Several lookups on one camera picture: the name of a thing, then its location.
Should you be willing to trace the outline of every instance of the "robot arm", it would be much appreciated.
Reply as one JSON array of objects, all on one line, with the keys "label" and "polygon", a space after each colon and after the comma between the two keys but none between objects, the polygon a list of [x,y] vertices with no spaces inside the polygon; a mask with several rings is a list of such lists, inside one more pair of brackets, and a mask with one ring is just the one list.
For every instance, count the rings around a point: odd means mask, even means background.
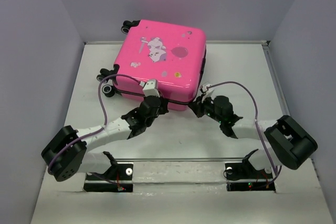
[{"label": "robot arm", "polygon": [[[261,133],[263,139],[271,145],[267,150],[275,166],[285,165],[290,169],[298,169],[318,147],[316,141],[288,115],[278,120],[258,121],[258,132],[256,120],[237,116],[228,97],[220,95],[212,99],[213,88],[210,84],[201,87],[201,92],[202,94],[189,105],[195,115],[198,118],[207,115],[214,119],[228,137],[260,140]],[[236,173],[235,179],[241,179],[256,170],[270,167],[266,151],[254,150],[245,156],[241,169],[232,173]]]},{"label": "robot arm", "polygon": [[[160,96],[155,80],[141,86],[145,94],[144,101],[122,117],[107,125],[88,129],[74,130],[71,126],[65,126],[57,133],[41,154],[56,181],[64,181],[77,172],[103,175],[116,173],[118,163],[110,153],[89,152],[114,141],[136,137],[150,127],[159,115],[168,112],[168,101]],[[315,140],[292,117],[285,115],[276,121],[258,121],[258,132],[256,120],[237,116],[227,97],[217,96],[212,99],[213,89],[209,85],[202,87],[201,91],[202,94],[188,105],[196,116],[200,118],[207,115],[214,119],[220,124],[221,131],[232,138],[260,140],[261,132],[271,145],[268,153],[275,166],[285,165],[297,169],[317,149]],[[251,178],[251,174],[270,167],[265,149],[253,150],[243,158],[241,164],[235,165],[227,179]]]},{"label": "robot arm", "polygon": [[64,181],[76,172],[101,172],[106,170],[108,164],[116,165],[109,153],[104,152],[103,156],[89,154],[89,151],[114,141],[136,137],[145,132],[159,115],[168,112],[168,102],[160,96],[155,80],[148,81],[143,91],[146,97],[138,108],[105,126],[74,130],[69,125],[56,134],[41,154],[56,181]]}]

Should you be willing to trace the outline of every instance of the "cable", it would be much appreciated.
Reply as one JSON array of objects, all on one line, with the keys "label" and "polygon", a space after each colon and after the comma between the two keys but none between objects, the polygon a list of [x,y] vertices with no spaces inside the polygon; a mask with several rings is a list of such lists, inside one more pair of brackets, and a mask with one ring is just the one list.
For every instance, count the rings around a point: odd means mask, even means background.
[{"label": "cable", "polygon": [[264,187],[266,187],[266,186],[269,186],[269,185],[273,184],[274,181],[279,177],[281,170],[282,170],[282,165],[280,165],[280,167],[279,167],[279,171],[278,171],[278,175],[276,175],[276,176],[274,177],[274,179],[272,179],[272,180],[271,180],[270,182],[268,182],[268,183],[266,182],[266,184],[264,184],[264,185],[262,185],[262,186],[254,187],[253,190],[261,189],[261,188],[264,188]]},{"label": "cable", "polygon": [[55,155],[55,157],[51,160],[51,162],[49,163],[49,166],[48,166],[48,173],[49,173],[49,174],[52,175],[51,168],[53,167],[53,165],[54,165],[56,159],[58,159],[58,158],[62,155],[62,153],[65,152],[69,147],[71,147],[72,145],[76,144],[77,142],[83,140],[84,138],[87,138],[87,137],[90,137],[90,136],[94,136],[94,135],[96,135],[96,134],[98,134],[98,133],[100,133],[101,131],[104,130],[104,127],[107,125],[107,122],[108,122],[107,120],[108,120],[108,119],[107,119],[106,109],[105,109],[105,107],[104,107],[103,100],[102,100],[102,98],[101,98],[101,85],[102,85],[105,81],[107,81],[108,79],[111,79],[111,78],[113,78],[113,77],[117,77],[117,76],[127,77],[127,78],[129,78],[129,79],[131,79],[131,80],[137,82],[138,84],[140,84],[140,81],[137,80],[136,78],[131,77],[131,76],[128,76],[128,75],[126,75],[126,74],[120,74],[120,73],[111,74],[110,76],[106,76],[104,79],[102,79],[102,80],[100,81],[99,85],[98,85],[98,99],[99,99],[99,103],[100,103],[100,106],[101,106],[101,108],[102,108],[102,110],[103,110],[103,114],[104,114],[104,125],[103,125],[103,127],[100,128],[100,129],[97,130],[97,131],[94,131],[94,132],[88,133],[88,134],[86,134],[86,135],[83,135],[83,136],[81,136],[81,137],[79,137],[79,138],[77,138],[77,139],[71,141],[71,142],[70,142],[69,144],[67,144],[66,146],[64,146],[63,149],[61,149],[61,150]]},{"label": "cable", "polygon": [[110,184],[113,184],[113,185],[118,185],[118,183],[113,182],[113,181],[111,181],[111,180],[109,180],[109,179],[103,178],[103,177],[100,176],[98,173],[91,173],[91,174],[92,174],[94,177],[99,178],[100,180],[104,180],[104,181],[106,181],[106,182],[108,182],[108,183],[110,183]]},{"label": "cable", "polygon": [[263,177],[266,179],[266,184],[268,185],[268,178],[267,178],[267,175],[266,175],[263,171],[261,171],[261,174],[262,174]]},{"label": "cable", "polygon": [[226,173],[227,173],[227,169],[225,169],[225,170],[223,171],[223,176],[224,176],[225,179],[227,179],[226,175],[224,175],[224,174],[226,174]]},{"label": "cable", "polygon": [[117,186],[118,188],[120,187],[120,182],[119,182],[119,173],[117,172]]},{"label": "cable", "polygon": [[254,104],[254,108],[255,108],[255,126],[256,126],[256,129],[257,129],[257,132],[258,132],[258,135],[259,135],[259,138],[261,140],[261,144],[263,145],[264,147],[264,150],[266,152],[266,155],[268,157],[268,160],[269,162],[271,163],[271,166],[272,166],[272,169],[276,175],[276,178],[279,176],[279,173],[278,173],[278,168],[274,165],[274,162],[272,160],[272,157],[271,155],[269,154],[268,150],[267,150],[267,146],[265,144],[265,140],[263,138],[263,134],[261,133],[260,131],[260,128],[259,128],[259,124],[258,124],[258,106],[257,106],[257,102],[256,102],[256,99],[253,97],[252,93],[242,84],[240,84],[239,82],[236,82],[236,81],[225,81],[225,82],[221,82],[221,83],[218,83],[218,84],[214,84],[214,85],[211,85],[209,87],[207,87],[207,90],[210,89],[210,88],[214,88],[214,87],[217,87],[217,86],[221,86],[221,85],[224,85],[224,84],[236,84],[238,86],[241,86],[243,89],[245,89],[245,91],[249,94],[249,96],[251,97],[252,101],[253,101],[253,104]]}]

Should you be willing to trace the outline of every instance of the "white table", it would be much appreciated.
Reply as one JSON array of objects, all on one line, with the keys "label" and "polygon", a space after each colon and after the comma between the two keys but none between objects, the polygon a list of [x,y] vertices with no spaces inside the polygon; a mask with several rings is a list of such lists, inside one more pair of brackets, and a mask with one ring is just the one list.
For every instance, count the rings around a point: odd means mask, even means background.
[{"label": "white table", "polygon": [[[86,45],[72,94],[66,125],[74,129],[103,121],[97,98],[96,75],[111,69],[120,44]],[[255,96],[259,119],[277,119],[282,111],[261,45],[208,44],[202,82],[234,80]],[[240,87],[218,87],[234,111],[254,117],[248,94]],[[114,96],[103,97],[108,117],[127,113],[138,102]],[[131,140],[114,142],[95,152],[111,152],[116,158],[243,157],[262,148],[258,141],[234,140],[223,135],[219,125],[191,111],[161,116],[147,131]],[[225,185],[139,186],[134,193],[86,193],[84,174],[58,183],[46,175],[32,224],[73,223],[332,223],[311,161],[297,171],[284,168],[276,181],[277,193],[269,191],[227,192]]]}]

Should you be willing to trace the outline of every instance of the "gray wall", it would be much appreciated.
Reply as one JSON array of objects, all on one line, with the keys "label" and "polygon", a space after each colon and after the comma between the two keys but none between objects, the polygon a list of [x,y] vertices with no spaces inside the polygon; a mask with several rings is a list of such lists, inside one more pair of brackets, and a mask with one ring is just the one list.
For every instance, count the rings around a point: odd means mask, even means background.
[{"label": "gray wall", "polygon": [[271,42],[292,116],[318,141],[314,155],[336,222],[336,0],[295,0]]},{"label": "gray wall", "polygon": [[61,0],[0,0],[0,223],[27,224],[83,48]]},{"label": "gray wall", "polygon": [[62,0],[84,41],[123,40],[125,19],[197,26],[209,40],[271,40],[294,0]]}]

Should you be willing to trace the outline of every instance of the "suitcase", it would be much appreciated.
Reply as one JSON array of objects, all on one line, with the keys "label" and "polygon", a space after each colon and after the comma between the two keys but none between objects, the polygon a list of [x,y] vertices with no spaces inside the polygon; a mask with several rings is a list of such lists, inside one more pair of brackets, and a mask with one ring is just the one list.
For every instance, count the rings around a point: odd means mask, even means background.
[{"label": "suitcase", "polygon": [[[206,36],[198,29],[150,20],[125,21],[121,31],[127,34],[113,70],[101,69],[98,80],[121,73],[140,81],[156,79],[158,89],[168,99],[168,108],[183,111],[197,95],[205,66]],[[142,87],[125,78],[112,79],[103,87],[111,97],[143,100]]]}]

